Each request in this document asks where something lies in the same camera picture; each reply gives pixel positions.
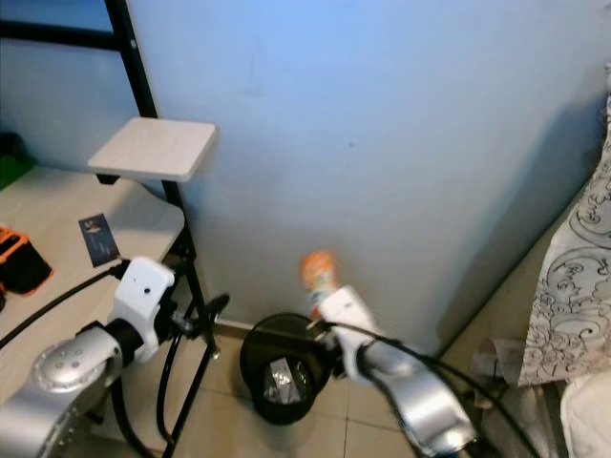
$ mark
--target black metal frame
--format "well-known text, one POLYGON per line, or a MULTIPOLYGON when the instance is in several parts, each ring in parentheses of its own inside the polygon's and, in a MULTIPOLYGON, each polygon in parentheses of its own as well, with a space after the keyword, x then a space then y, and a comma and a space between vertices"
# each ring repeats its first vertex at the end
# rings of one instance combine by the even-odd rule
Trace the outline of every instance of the black metal frame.
MULTIPOLYGON (((123 60, 125 72, 127 73, 130 85, 132 87, 132 93, 134 94, 134 99, 136 101, 140 116, 158 117, 153 95, 149 87, 146 72, 144 71, 142 58, 138 50, 136 35, 134 34, 134 28, 132 26, 127 3, 125 0, 105 0, 105 4, 111 25, 113 27, 112 32, 48 26, 42 24, 29 24, 14 21, 0 21, 0 37, 119 52, 123 60)), ((100 183, 112 184, 118 179, 118 177, 98 175, 98 179, 100 183)), ((167 180, 163 180, 161 183, 167 201, 178 206, 178 208, 185 213, 178 184, 175 183, 175 181, 167 180)), ((189 289, 193 297, 191 305, 187 309, 185 315, 191 315, 195 309, 200 317, 208 316, 206 314, 206 304, 201 292, 200 281, 198 279, 198 274, 194 264, 197 253, 193 243, 193 238, 191 237, 189 224, 187 223, 186 213, 184 227, 174 245, 172 248, 170 248, 170 253, 179 256, 181 259, 182 265, 184 265, 183 273, 187 279, 189 289)), ((189 416, 189 412, 197 395, 205 370, 208 367, 210 360, 217 353, 217 346, 213 335, 213 323, 210 320, 206 321, 203 332, 207 346, 203 356, 201 357, 200 365, 198 366, 198 370, 193 378, 191 386, 189 387, 186 398, 182 404, 182 408, 180 409, 179 417, 171 433, 165 426, 165 420, 163 418, 163 401, 165 399, 165 388, 167 387, 167 381, 170 375, 172 363, 179 347, 180 336, 177 336, 170 345, 170 351, 161 374, 160 390, 158 393, 158 429, 159 433, 166 439, 167 442, 167 446, 163 452, 163 458, 170 458, 174 454, 177 442, 189 416)), ((117 381, 117 385, 114 386, 114 389, 121 390, 120 378, 117 381)), ((121 431, 123 432, 126 441, 133 448, 135 448, 138 453, 143 456, 148 456, 145 450, 142 450, 139 439, 131 429, 127 419, 127 414, 124 410, 124 405, 121 408, 120 404, 122 403, 119 403, 118 406, 118 410, 120 411, 117 414, 117 420, 120 420, 119 423, 122 426, 121 431)))

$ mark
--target tile floor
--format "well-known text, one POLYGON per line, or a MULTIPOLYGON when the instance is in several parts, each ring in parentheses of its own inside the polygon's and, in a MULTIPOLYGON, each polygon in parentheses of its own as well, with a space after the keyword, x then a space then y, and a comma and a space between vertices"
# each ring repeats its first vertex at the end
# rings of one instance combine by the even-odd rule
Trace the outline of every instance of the tile floor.
MULTIPOLYGON (((206 372, 175 457, 414 457, 381 396, 347 380, 330 380, 302 421, 290 427, 266 423, 254 411, 240 375, 242 341, 226 337, 219 341, 221 357, 206 372)), ((152 411, 147 415, 154 417, 152 411)), ((93 437, 69 454, 78 456, 135 458, 136 454, 115 440, 93 437)))

